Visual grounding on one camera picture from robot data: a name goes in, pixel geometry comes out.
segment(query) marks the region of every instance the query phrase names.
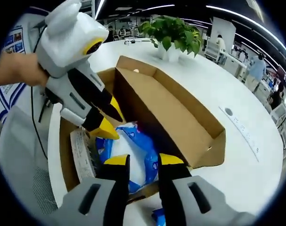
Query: human hand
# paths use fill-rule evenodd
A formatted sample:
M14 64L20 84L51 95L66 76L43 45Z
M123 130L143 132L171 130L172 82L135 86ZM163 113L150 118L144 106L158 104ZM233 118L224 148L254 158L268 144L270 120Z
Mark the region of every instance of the human hand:
M38 64L37 55L35 53L17 54L16 60L18 61L18 75L21 82L29 86L46 86L48 76Z

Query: ceiling light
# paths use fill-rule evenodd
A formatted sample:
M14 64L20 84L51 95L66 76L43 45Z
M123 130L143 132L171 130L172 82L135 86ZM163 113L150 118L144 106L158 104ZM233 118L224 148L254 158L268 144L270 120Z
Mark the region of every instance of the ceiling light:
M235 22L235 23L237 23L237 24L240 24L241 26L246 27L247 29L249 29L249 30L252 31L252 28L246 26L245 24L242 24L242 23L240 23L240 22L238 22L238 21L236 21L236 20L232 20L232 21ZM256 33L256 34L258 34L259 36L261 36L261 37L262 37L263 39L265 39L270 45L272 45L276 50L278 50L278 48L277 48L273 43L271 43L267 38L265 38L262 34L260 34L259 32L255 31L255 30L253 30L253 32Z
M248 48L250 48L252 51L260 54L257 50L255 50L254 48L250 47L249 45L247 45L246 43L242 42L242 44L244 44L245 46L247 46Z
M172 5L156 6L156 7L151 7L151 8L144 9L142 11L147 11L147 10L151 10L151 9L155 9L155 8L171 7L171 6L175 6L175 5L172 4Z
M270 63L270 61L268 61L267 59L264 60L277 72L277 69Z
M205 26L201 26L201 25L198 25L198 24L190 24L190 25L194 25L194 26L197 26L197 27L203 27L205 29L208 29L208 27L205 27Z
M182 20L190 20L190 21L194 21L194 22L200 22L200 23L203 23L203 24L209 24L209 25L212 25L211 23L207 23L207 22L204 22L204 21L199 21L199 20L191 20L191 19L185 19L185 18L180 18Z
M212 9L217 9L217 10L221 10L221 11L224 11L224 12L228 12L228 13L231 13L231 14L234 14L236 16L239 16L249 22L251 22L252 24L258 26L259 28L261 28L262 30L264 30L267 34L269 34L271 37L273 37L285 50L286 50L286 47L285 45L272 33L270 32L269 30L267 30L265 27L263 27L262 25L260 25L259 23L257 23L256 21L244 16L244 15L241 15L239 13L236 13L236 12L233 12L231 10L228 10L228 9L224 9L224 8L219 8L219 7L215 7L215 6L206 6L207 8L212 8Z
M279 67L281 67L281 69L284 71L284 73L286 74L286 71L284 70L284 68L281 66L281 65L279 65Z
M259 4L256 2L256 0L246 0L249 7L251 7L253 10L255 10L257 16L264 22L263 14L260 9Z
M129 10L129 9L132 9L132 7L118 7L118 8L116 8L115 10L120 10L120 11L122 11L122 10Z
M247 38L245 38L245 37L243 37L242 35L237 34L237 33L235 33L235 35L238 35L239 37L241 37L241 38L243 38L243 39L249 41L250 43L252 43L252 44L253 44L254 46L256 46L258 49L260 49L263 53L265 53L265 55L267 55L275 64L278 65L278 63L277 63L267 52L265 52L262 48L260 48L259 46L257 46L257 45L256 45L255 43L253 43L251 40L248 40Z
M97 19L98 15L99 15L99 13L100 13L100 11L102 9L102 6L103 6L104 2L105 2L105 0L101 0L100 1L100 4L98 5L98 9L97 9L97 12L96 12L95 20Z

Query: black cable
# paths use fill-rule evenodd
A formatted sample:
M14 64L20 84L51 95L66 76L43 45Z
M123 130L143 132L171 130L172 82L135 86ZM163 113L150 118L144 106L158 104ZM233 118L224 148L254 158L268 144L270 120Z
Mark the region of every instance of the black cable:
M46 98L45 98L45 100L44 100L44 103L43 103L43 106L42 106L42 109L41 109L40 115L39 115L38 122L41 122L42 115L43 115L43 113L44 113L45 108L47 107L47 103L48 103L48 101L49 101L49 99L46 97Z
M39 38L38 38L38 40L37 40L37 42L36 42L36 45L35 45L35 48L34 48L33 53L36 52L38 43L39 43L39 41L40 41L40 39L41 39L42 33L43 33L43 31L44 31L45 28L46 28L46 26L43 27L41 33L39 34ZM41 149L42 149L42 151L43 151L43 154L44 154L45 158L48 160L47 155L45 154L45 151L44 151L44 149L43 149L43 146L42 146L42 143L41 143L41 140L40 140L40 136L39 136L38 131L37 131L37 128L36 128L36 123L35 123L35 120L34 120L33 86L31 86L31 109L32 109L32 121L33 121L33 125L34 125L34 128L35 128L35 132L36 132L36 135L37 135L37 137L38 137L38 140L39 140Z

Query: white desk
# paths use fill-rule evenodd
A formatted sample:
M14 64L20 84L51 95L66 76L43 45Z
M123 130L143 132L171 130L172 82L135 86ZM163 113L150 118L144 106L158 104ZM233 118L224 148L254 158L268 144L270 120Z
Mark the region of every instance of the white desk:
M226 202L237 211L258 214L275 193L282 170L283 143L270 115L259 100L233 75L220 66L197 55L196 58L181 55L178 63L159 59L157 49L150 42L124 45L124 41L102 45L91 58L94 71L115 67L120 55L128 56L154 65L185 87L223 124L227 141L225 162L216 167L202 167L191 171L200 175L226 195ZM230 108L241 123L253 134L261 151L257 162L248 143L234 124L219 109ZM49 131L49 174L56 201L66 194L60 178L59 109L54 107ZM161 207L159 195L132 203L126 207L124 225L149 225L151 212Z
M264 91L268 92L267 96L269 97L270 91L271 91L271 87L263 80L261 80L260 84L262 85Z
M247 69L247 65L245 65L243 62L241 62L239 59L237 59L236 57L234 57L233 55L226 53L222 50L220 50L220 53L222 53L223 55L225 55L227 58L229 58L232 62L235 62L238 64L236 72L234 73L234 76L238 79L239 76L243 73L243 71L245 69Z

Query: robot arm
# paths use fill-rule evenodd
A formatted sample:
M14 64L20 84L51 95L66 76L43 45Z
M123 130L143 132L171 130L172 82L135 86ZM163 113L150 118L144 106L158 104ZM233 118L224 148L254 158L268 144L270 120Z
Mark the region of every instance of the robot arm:
M92 71L88 58L108 36L108 30L89 15L79 12L80 0L67 0L45 19L36 54L49 74L46 94L61 102L61 116L90 134L118 139L110 122L99 112L118 121L123 116L116 99Z
M255 217L236 212L224 194L199 176L192 177L176 156L159 155L159 194L167 226L249 226ZM88 178L65 195L50 215L53 225L123 225L128 200L130 156L108 159L97 178Z

